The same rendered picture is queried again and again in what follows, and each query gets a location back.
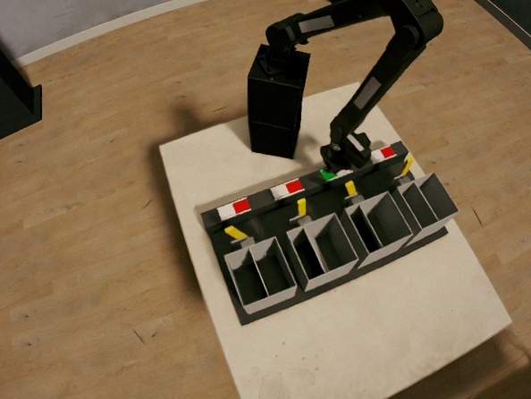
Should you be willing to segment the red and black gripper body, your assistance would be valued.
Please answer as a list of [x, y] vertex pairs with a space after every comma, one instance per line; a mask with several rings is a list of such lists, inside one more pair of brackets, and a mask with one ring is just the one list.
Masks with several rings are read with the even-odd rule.
[[345, 153], [338, 154], [338, 153], [333, 152], [330, 148], [330, 144], [324, 145], [320, 148], [320, 155], [325, 161], [328, 169], [333, 169], [334, 174], [338, 174], [340, 171], [344, 169], [345, 171], [350, 170], [352, 167], [352, 163], [350, 161], [347, 163], [341, 164], [343, 154]]

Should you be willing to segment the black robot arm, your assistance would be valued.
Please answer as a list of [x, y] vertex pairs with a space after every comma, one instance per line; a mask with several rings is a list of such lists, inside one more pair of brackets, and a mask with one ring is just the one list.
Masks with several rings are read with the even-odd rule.
[[293, 51], [297, 44], [306, 45], [307, 38], [382, 16], [391, 17], [396, 33], [350, 101], [330, 123], [331, 150], [345, 153], [341, 164], [350, 161], [358, 169], [372, 156], [371, 140], [365, 132], [354, 131], [426, 49], [425, 44], [443, 30], [443, 18], [432, 0], [341, 0], [304, 15], [295, 13], [266, 29], [270, 47], [257, 57], [267, 78], [296, 72], [304, 68]]

